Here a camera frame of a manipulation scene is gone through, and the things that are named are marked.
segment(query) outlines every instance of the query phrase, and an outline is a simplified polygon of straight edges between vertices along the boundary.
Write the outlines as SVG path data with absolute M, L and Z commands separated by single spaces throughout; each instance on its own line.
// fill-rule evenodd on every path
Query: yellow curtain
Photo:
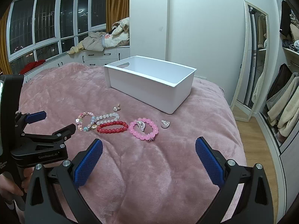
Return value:
M 0 72 L 3 71 L 4 75 L 12 74 L 11 68 L 8 63 L 7 49 L 6 49 L 6 24 L 9 13 L 9 7 L 0 20 Z
M 112 24 L 129 17 L 129 0 L 106 0 L 106 31 L 111 31 Z

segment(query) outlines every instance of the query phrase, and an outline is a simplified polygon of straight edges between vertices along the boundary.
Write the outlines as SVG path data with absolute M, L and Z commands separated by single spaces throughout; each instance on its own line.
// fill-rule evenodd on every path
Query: mirror frame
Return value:
M 238 83 L 237 83 L 237 87 L 236 87 L 236 91 L 235 91 L 235 94 L 234 94 L 234 97 L 233 97 L 233 100 L 231 102 L 231 111 L 233 112 L 233 109 L 236 105 L 236 102 L 237 102 L 237 98 L 238 98 L 238 95 L 239 95 L 239 92 L 240 92 L 240 88 L 241 88 L 241 84 L 242 84 L 242 80 L 243 80 L 243 76 L 244 76 L 244 72 L 245 72 L 245 65 L 246 65 L 246 60 L 247 60 L 247 56 L 248 56 L 248 43 L 249 43 L 249 23 L 250 23 L 250 18 L 249 18 L 249 10 L 248 10 L 248 6 L 251 6 L 253 8 L 255 8 L 256 10 L 262 12 L 263 14 L 265 14 L 266 16 L 266 27 L 267 27 L 267 49 L 266 49 L 266 56 L 265 56 L 265 63 L 264 63 L 264 69 L 263 69 L 263 72 L 267 69 L 267 62 L 268 62 L 268 54 L 269 54 L 269 45 L 270 45 L 270 40 L 269 40 L 269 16 L 267 13 L 265 13 L 263 10 L 261 10 L 260 8 L 256 7 L 255 5 L 247 2 L 247 1 L 244 1 L 244 8 L 245 8 L 245 45 L 244 45 L 244 54 L 243 54 L 243 60 L 242 60 L 242 67 L 241 67 L 241 71 L 240 71 L 240 76 L 239 76 L 239 80 L 238 80 Z M 261 85 L 263 85 L 263 82 L 264 82 L 264 78 L 265 78 L 265 73 L 262 73 L 262 81 L 261 81 Z M 243 122 L 249 122 L 252 114 L 253 114 L 253 111 L 255 109 L 255 106 L 257 104 L 257 101 L 258 101 L 258 98 L 260 96 L 260 93 L 261 93 L 261 89 L 262 87 L 260 87 L 258 89 L 258 93 L 257 93 L 257 96 L 256 96 L 256 101 L 255 103 L 253 104 L 252 106 L 252 109 L 250 110 L 250 113 L 248 115 L 248 118 L 245 119 L 245 118 L 239 118 L 239 117 L 235 117 L 235 120 L 237 121 L 243 121 Z

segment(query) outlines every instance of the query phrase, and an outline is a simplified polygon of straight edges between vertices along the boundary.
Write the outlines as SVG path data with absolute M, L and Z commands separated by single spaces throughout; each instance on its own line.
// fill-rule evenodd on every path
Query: window frame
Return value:
M 78 41 L 79 36 L 87 34 L 89 32 L 106 29 L 106 23 L 91 27 L 92 0 L 88 0 L 88 16 L 87 16 L 88 31 L 78 34 L 78 25 L 77 25 L 77 23 L 78 23 L 78 20 L 77 20 L 78 19 L 78 17 L 77 17 L 78 0 L 74 0 L 74 4 L 73 4 L 73 31 L 74 31 L 74 35 L 61 38 L 61 35 L 60 35 L 60 2 L 61 2 L 61 0 L 55 0 L 55 13 L 54 13 L 55 37 L 47 39 L 47 40 L 40 41 L 38 43 L 35 43 L 35 10 L 36 10 L 37 0 L 34 0 L 33 14 L 32 14 L 32 45 L 29 45 L 29 46 L 27 46 L 23 49 L 18 50 L 17 52 L 15 52 L 13 54 L 10 54 L 10 41 L 9 41 L 10 20 L 11 20 L 13 5 L 14 5 L 15 1 L 18 1 L 18 0 L 13 0 L 13 2 L 10 5 L 10 9 L 9 9 L 9 13 L 8 13 L 8 19 L 7 19 L 7 26 L 6 26 L 6 47 L 7 47 L 7 57 L 8 57 L 9 63 L 12 62 L 15 59 L 18 59 L 18 58 L 22 57 L 23 55 L 25 55 L 25 54 L 27 54 L 31 51 L 33 51 L 34 59 L 37 61 L 36 50 L 41 48 L 41 47 L 44 47 L 44 46 L 47 46 L 47 45 L 50 45 L 50 44 L 56 43 L 56 42 L 58 43 L 58 49 L 59 49 L 59 54 L 56 55 L 56 56 L 59 56 L 61 54 L 66 53 L 66 52 L 62 53 L 62 47 L 61 47 L 61 41 L 62 40 L 69 39 L 69 38 L 74 38 L 74 44 L 76 46 L 79 43 L 79 41 Z

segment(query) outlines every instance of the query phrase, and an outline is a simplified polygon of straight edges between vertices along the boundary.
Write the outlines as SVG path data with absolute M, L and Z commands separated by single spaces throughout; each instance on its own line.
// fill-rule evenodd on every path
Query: window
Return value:
M 66 39 L 61 41 L 62 53 L 67 52 L 71 49 L 72 46 L 75 46 L 74 38 Z
M 14 2 L 10 19 L 10 54 L 32 44 L 32 13 L 34 0 Z
M 20 71 L 30 62 L 34 62 L 34 54 L 33 51 L 29 52 L 26 55 L 23 55 L 22 57 L 13 60 L 10 62 L 11 70 L 13 71 L 13 74 L 19 74 Z
M 74 0 L 60 1 L 60 37 L 61 38 L 74 35 L 73 7 L 74 7 Z
M 81 40 L 84 40 L 87 36 L 88 36 L 88 33 L 87 33 L 87 34 L 84 34 L 84 35 L 80 35 L 80 36 L 78 36 L 78 42 L 80 43 L 80 41 L 81 41 Z
M 106 23 L 106 0 L 92 0 L 92 27 Z
M 37 60 L 46 60 L 58 54 L 58 43 L 49 44 L 36 50 Z
M 54 12 L 56 0 L 37 0 L 35 9 L 35 43 L 54 38 Z
M 88 0 L 78 0 L 78 34 L 88 31 Z

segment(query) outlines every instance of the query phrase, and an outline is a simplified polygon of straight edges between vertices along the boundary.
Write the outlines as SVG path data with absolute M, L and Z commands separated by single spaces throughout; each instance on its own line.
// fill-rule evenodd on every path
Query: plastic box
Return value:
M 104 66 L 107 88 L 172 114 L 191 91 L 195 68 L 143 56 Z

